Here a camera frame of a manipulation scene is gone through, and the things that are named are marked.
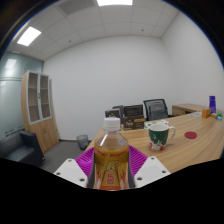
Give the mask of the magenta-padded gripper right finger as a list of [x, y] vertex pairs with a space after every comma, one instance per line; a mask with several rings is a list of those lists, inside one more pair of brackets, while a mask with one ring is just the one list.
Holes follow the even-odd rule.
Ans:
[[147, 157], [129, 146], [128, 183], [130, 188], [140, 188], [170, 175], [168, 169], [155, 157]]

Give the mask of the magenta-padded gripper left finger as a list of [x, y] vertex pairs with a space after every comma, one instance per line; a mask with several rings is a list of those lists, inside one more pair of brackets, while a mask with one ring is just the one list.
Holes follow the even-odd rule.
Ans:
[[76, 159], [66, 159], [54, 174], [78, 186], [92, 189], [95, 182], [94, 149], [88, 149]]

